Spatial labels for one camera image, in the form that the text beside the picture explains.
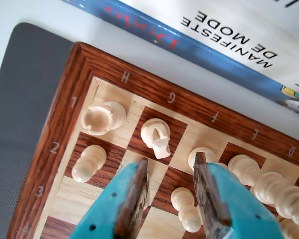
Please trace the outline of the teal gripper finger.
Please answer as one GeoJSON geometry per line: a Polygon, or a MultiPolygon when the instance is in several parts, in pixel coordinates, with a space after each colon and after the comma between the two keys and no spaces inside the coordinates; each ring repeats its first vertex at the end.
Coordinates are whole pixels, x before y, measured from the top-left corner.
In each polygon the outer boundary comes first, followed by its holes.
{"type": "Polygon", "coordinates": [[[235,175],[197,152],[194,189],[208,239],[282,239],[276,217],[235,175]]]}
{"type": "Polygon", "coordinates": [[[78,223],[71,239],[135,239],[149,193],[148,159],[123,167],[78,223]]]}

